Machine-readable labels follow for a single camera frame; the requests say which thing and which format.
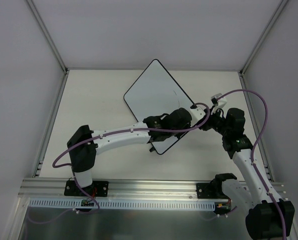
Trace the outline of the aluminium mounting rail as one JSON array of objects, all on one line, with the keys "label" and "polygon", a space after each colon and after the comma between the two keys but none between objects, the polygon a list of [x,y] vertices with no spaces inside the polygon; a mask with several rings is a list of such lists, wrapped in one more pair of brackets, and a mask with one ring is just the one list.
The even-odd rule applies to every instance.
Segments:
[{"label": "aluminium mounting rail", "polygon": [[[19,197],[63,198],[67,178],[24,178]],[[197,200],[197,181],[109,179],[106,199],[186,201]]]}]

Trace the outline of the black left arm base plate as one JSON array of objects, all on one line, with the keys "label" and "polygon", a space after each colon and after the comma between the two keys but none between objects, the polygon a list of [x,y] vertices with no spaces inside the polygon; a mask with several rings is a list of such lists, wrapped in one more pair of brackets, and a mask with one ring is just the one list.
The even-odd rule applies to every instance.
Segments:
[{"label": "black left arm base plate", "polygon": [[[92,184],[82,189],[92,197],[107,197],[108,181],[93,180]],[[74,180],[68,180],[64,188],[64,195],[69,197],[85,197],[86,195],[77,187]]]}]

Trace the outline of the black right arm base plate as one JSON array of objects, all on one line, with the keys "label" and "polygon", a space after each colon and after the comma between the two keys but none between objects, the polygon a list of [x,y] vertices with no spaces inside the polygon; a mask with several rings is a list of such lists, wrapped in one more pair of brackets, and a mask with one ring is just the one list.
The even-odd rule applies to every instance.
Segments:
[{"label": "black right arm base plate", "polygon": [[199,182],[196,184],[196,195],[198,199],[218,199],[217,188],[211,183]]}]

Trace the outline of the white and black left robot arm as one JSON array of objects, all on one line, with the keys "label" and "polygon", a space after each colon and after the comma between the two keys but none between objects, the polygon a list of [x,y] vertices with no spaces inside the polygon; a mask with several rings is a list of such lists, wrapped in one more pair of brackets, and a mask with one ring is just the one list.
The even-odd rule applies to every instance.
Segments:
[{"label": "white and black left robot arm", "polygon": [[93,191],[92,168],[96,156],[111,149],[135,144],[163,142],[191,126],[193,120],[190,112],[184,108],[149,116],[127,129],[103,131],[93,136],[88,125],[83,125],[67,142],[71,167],[76,179],[75,189],[83,196]]}]

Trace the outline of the right aluminium frame post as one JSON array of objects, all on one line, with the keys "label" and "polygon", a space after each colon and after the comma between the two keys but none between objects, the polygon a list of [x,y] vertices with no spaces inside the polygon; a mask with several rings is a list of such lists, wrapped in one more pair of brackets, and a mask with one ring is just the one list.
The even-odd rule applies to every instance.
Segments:
[{"label": "right aluminium frame post", "polygon": [[265,40],[267,39],[268,35],[270,34],[271,30],[275,26],[277,20],[280,18],[281,14],[285,10],[286,6],[288,5],[290,1],[289,0],[280,0],[277,7],[273,11],[271,17],[269,18],[267,24],[265,25],[263,31],[261,32],[259,38],[257,39],[254,47],[252,48],[250,54],[248,55],[245,63],[243,64],[241,70],[239,71],[239,74],[243,76],[246,71],[248,70],[249,66],[253,62],[254,58],[260,51],[260,48],[265,43]]}]

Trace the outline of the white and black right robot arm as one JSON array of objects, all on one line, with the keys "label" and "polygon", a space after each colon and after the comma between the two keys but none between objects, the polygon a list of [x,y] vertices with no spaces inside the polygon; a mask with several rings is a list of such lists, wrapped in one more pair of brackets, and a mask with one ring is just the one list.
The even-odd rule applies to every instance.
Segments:
[{"label": "white and black right robot arm", "polygon": [[282,238],[291,233],[295,208],[284,200],[267,179],[266,172],[254,158],[253,145],[244,133],[245,113],[230,108],[213,110],[202,130],[215,130],[222,136],[222,146],[241,172],[247,189],[232,173],[222,173],[210,182],[217,198],[228,197],[245,215],[245,226],[253,240]]}]

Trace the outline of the aluminium frame post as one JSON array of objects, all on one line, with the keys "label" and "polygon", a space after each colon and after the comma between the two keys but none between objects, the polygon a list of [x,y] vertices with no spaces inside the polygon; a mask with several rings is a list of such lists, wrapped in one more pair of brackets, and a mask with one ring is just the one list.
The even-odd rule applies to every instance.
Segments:
[{"label": "aluminium frame post", "polygon": [[280,0],[277,7],[273,11],[271,17],[269,18],[267,24],[265,25],[263,31],[261,32],[259,38],[257,39],[254,47],[252,48],[250,54],[248,55],[245,63],[243,64],[241,70],[239,71],[239,74],[243,76],[246,71],[248,70],[249,66],[253,62],[254,58],[260,51],[260,48],[265,43],[265,40],[267,39],[268,35],[270,34],[271,30],[275,26],[277,20],[280,18],[281,14],[285,10],[286,6],[288,5],[290,1],[289,0]]},{"label": "aluminium frame post", "polygon": [[61,54],[58,50],[58,48],[55,45],[55,42],[35,4],[35,2],[33,0],[25,0],[26,4],[29,7],[29,10],[31,11],[31,13],[33,14],[33,17],[35,19],[35,21],[38,24],[38,27],[40,29],[40,31],[42,32],[43,37],[45,38],[53,56],[55,57],[60,69],[62,70],[62,72],[64,74],[66,74],[68,72],[68,67],[66,66],[63,58],[61,57]]}]

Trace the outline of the whiteboard with rabbit drawing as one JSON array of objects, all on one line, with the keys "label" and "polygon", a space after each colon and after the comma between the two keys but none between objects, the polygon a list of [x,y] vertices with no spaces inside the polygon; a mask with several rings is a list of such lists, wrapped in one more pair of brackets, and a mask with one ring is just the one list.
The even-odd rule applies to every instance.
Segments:
[{"label": "whiteboard with rabbit drawing", "polygon": [[194,102],[158,59],[154,59],[126,91],[123,100],[134,118],[171,114]]}]

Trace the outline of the left aluminium frame post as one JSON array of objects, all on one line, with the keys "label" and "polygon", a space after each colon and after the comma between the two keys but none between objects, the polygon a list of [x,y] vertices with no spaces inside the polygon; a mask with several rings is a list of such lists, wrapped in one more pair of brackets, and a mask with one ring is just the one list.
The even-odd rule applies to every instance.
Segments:
[{"label": "left aluminium frame post", "polygon": [[43,37],[45,38],[53,56],[55,57],[60,69],[62,70],[62,72],[64,74],[66,74],[68,72],[68,67],[66,66],[63,58],[61,57],[61,54],[58,50],[58,48],[55,45],[55,42],[35,4],[35,2],[33,0],[25,0],[26,4],[29,7],[29,10],[31,11],[31,13],[33,14],[33,17],[35,19],[35,21],[38,24],[38,27],[40,29],[40,31],[42,32]]}]

